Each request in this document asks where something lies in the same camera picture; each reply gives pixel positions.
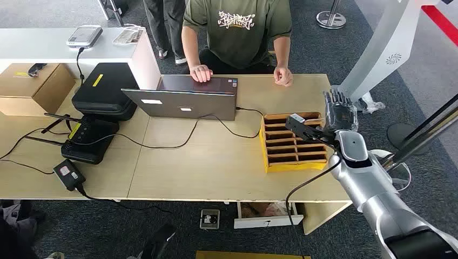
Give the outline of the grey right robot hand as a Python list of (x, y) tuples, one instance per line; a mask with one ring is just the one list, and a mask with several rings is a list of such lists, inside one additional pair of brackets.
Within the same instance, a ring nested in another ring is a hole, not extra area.
[(350, 130), (357, 132), (359, 122), (357, 108), (343, 92), (336, 89), (323, 92), (325, 99), (325, 126), (324, 131), (335, 132)]

